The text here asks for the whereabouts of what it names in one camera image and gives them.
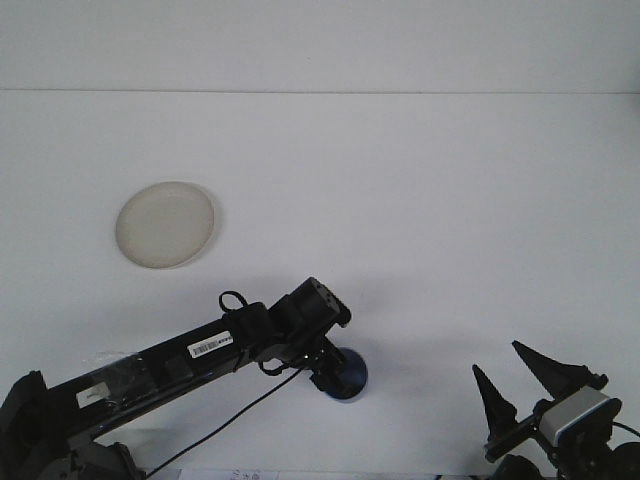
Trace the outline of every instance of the white backdrop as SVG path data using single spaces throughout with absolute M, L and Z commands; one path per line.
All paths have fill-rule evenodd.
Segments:
M 0 102 L 1 391 L 216 318 L 224 289 L 271 304 L 315 275 L 353 311 L 331 338 L 366 358 L 366 395 L 343 405 L 300 379 L 179 465 L 488 471 L 471 364 L 522 415 L 544 394 L 513 339 L 609 374 L 621 419 L 640 423 L 637 95 Z M 211 191 L 216 237 L 191 265 L 145 270 L 119 253 L 115 218 L 169 179 Z M 153 466 L 273 384 L 248 367 L 112 438 Z
M 0 2 L 0 87 L 638 92 L 634 0 Z

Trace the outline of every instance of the robotic arm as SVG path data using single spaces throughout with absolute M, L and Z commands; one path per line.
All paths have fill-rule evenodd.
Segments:
M 639 480 L 640 443 L 613 451 L 607 445 L 622 402 L 601 392 L 606 375 L 556 362 L 520 342 L 513 346 L 553 400 L 540 400 L 532 415 L 517 422 L 516 408 L 473 366 L 489 424 L 485 456 L 495 462 L 506 455 L 492 480 L 544 480 L 532 462 L 507 455 L 530 438 L 545 451 L 559 480 Z
M 227 308 L 225 295 L 242 307 Z M 124 445 L 94 440 L 252 362 L 269 375 L 311 370 L 316 387 L 334 398 L 364 387 L 359 355 L 326 338 L 351 313 L 316 279 L 268 309 L 236 292 L 222 294 L 220 306 L 219 320 L 56 387 L 47 388 L 40 372 L 18 380 L 0 409 L 0 480 L 143 480 Z M 274 359 L 281 366 L 267 369 Z

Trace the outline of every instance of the sticker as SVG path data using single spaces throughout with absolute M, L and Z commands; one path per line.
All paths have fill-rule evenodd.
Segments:
M 111 392 L 109 391 L 109 387 L 107 387 L 105 382 L 101 382 L 77 393 L 76 400 L 78 401 L 78 406 L 80 408 L 85 408 L 99 402 L 100 400 L 106 400 L 110 396 Z
M 180 480 L 278 480 L 278 472 L 260 470 L 182 470 Z
M 229 332 L 222 332 L 214 335 L 213 337 L 205 338 L 193 345 L 189 345 L 187 350 L 189 350 L 191 358 L 198 358 L 230 343 L 233 343 L 233 337 L 231 334 Z

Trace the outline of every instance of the round plate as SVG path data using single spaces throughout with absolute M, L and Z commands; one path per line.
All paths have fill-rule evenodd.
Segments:
M 148 268 L 180 265 L 213 232 L 209 197 L 190 183 L 164 182 L 135 194 L 116 222 L 116 241 L 132 262 Z

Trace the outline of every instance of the wire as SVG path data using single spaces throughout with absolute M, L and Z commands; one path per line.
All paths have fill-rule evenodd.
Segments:
M 163 468 L 165 468 L 167 465 L 169 465 L 170 463 L 174 462 L 175 460 L 177 460 L 178 458 L 180 458 L 182 455 L 184 455 L 185 453 L 193 450 L 194 448 L 196 448 L 197 446 L 203 444 L 204 442 L 206 442 L 207 440 L 209 440 L 211 437 L 217 435 L 218 433 L 220 433 L 222 430 L 224 430 L 225 428 L 227 428 L 229 425 L 231 425 L 234 421 L 236 421 L 242 414 L 246 413 L 249 409 L 255 407 L 258 403 L 260 403 L 261 401 L 265 400 L 267 397 L 270 397 L 271 395 L 273 395 L 274 393 L 276 393 L 278 390 L 280 390 L 282 387 L 284 387 L 287 383 L 289 383 L 290 381 L 292 381 L 294 378 L 296 378 L 298 375 L 300 375 L 300 373 L 302 373 L 302 371 L 304 370 L 303 368 L 300 368 L 298 370 L 296 370 L 292 375 L 290 375 L 286 380 L 284 380 L 283 382 L 279 383 L 278 385 L 276 385 L 275 387 L 273 387 L 271 390 L 269 390 L 267 393 L 265 393 L 264 395 L 262 395 L 260 398 L 257 398 L 256 400 L 254 400 L 253 402 L 251 402 L 249 405 L 247 405 L 246 407 L 244 407 L 242 410 L 240 410 L 238 413 L 236 413 L 233 417 L 231 417 L 229 420 L 227 420 L 225 423 L 223 423 L 220 427 L 218 427 L 217 429 L 215 429 L 213 432 L 211 432 L 210 434 L 202 437 L 200 440 L 198 440 L 195 443 L 192 443 L 191 445 L 189 445 L 187 448 L 185 448 L 184 450 L 181 450 L 180 452 L 176 453 L 173 457 L 171 457 L 169 460 L 167 460 L 166 462 L 164 462 L 162 465 L 156 467 L 155 469 L 153 469 L 151 472 L 149 472 L 144 478 L 149 478 L 153 475 L 155 475 L 156 473 L 158 473 L 160 470 L 162 470 Z
M 623 430 L 626 430 L 627 432 L 633 433 L 636 437 L 640 437 L 640 432 L 639 431 L 634 430 L 633 428 L 626 426 L 624 423 L 613 422 L 613 425 L 618 427 L 618 428 L 622 428 Z
M 240 302 L 240 305 L 242 305 L 243 307 L 246 307 L 249 305 L 249 302 L 247 302 L 247 300 L 242 296 L 241 293 L 238 293 L 235 290 L 227 290 L 226 292 L 222 292 L 218 297 L 218 304 L 220 305 L 220 309 L 222 309 L 225 313 L 231 313 L 238 310 L 236 308 L 230 308 L 230 307 L 227 307 L 227 305 L 225 305 L 224 303 L 225 295 L 234 297 L 236 300 Z

